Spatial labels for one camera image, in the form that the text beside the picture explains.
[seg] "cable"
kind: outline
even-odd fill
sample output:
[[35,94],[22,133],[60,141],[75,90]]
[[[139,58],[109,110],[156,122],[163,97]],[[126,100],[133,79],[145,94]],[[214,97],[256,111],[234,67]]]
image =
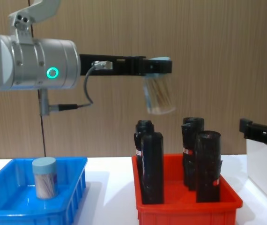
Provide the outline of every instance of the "cable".
[[87,82],[88,82],[88,78],[89,78],[89,76],[91,75],[91,73],[92,73],[95,69],[96,69],[95,66],[91,67],[91,68],[87,71],[87,73],[86,73],[86,75],[85,75],[85,79],[84,79],[84,81],[83,81],[83,91],[84,91],[84,93],[85,93],[85,95],[86,95],[86,98],[88,99],[89,103],[87,103],[87,104],[83,104],[83,105],[79,105],[78,108],[82,108],[82,107],[86,107],[86,106],[91,106],[91,105],[93,105],[93,100],[90,98],[90,96],[89,96],[89,94],[88,94]]

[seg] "red label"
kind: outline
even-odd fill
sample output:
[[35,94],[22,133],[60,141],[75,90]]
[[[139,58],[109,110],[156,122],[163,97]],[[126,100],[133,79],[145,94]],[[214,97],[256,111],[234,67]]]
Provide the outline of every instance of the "red label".
[[192,155],[193,154],[193,151],[184,148],[184,153],[187,154],[187,155]]
[[218,186],[219,183],[220,183],[220,181],[219,181],[219,179],[217,179],[217,180],[215,180],[215,181],[213,182],[213,185],[214,185],[214,186]]

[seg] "white table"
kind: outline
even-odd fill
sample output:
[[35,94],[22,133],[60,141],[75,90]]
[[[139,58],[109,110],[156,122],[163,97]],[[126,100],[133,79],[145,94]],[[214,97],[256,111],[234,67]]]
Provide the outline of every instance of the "white table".
[[[247,178],[246,155],[222,156],[222,175],[243,199],[236,225],[267,225],[267,197]],[[0,160],[0,169],[8,163]],[[130,157],[89,158],[74,225],[138,225]]]

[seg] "transparent container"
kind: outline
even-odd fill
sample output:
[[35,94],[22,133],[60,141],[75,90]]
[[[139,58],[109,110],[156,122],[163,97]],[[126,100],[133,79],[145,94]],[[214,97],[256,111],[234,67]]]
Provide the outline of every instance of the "transparent container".
[[[152,60],[170,60],[170,58],[159,57]],[[143,89],[149,114],[161,115],[175,110],[169,74],[146,74]]]

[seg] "blue plastic bin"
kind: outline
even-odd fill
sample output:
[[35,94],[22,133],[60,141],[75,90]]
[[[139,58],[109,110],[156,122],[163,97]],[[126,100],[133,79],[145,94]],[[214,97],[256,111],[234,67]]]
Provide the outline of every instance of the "blue plastic bin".
[[59,194],[49,200],[36,197],[33,160],[13,159],[0,170],[0,225],[72,224],[86,187],[87,158],[56,158]]

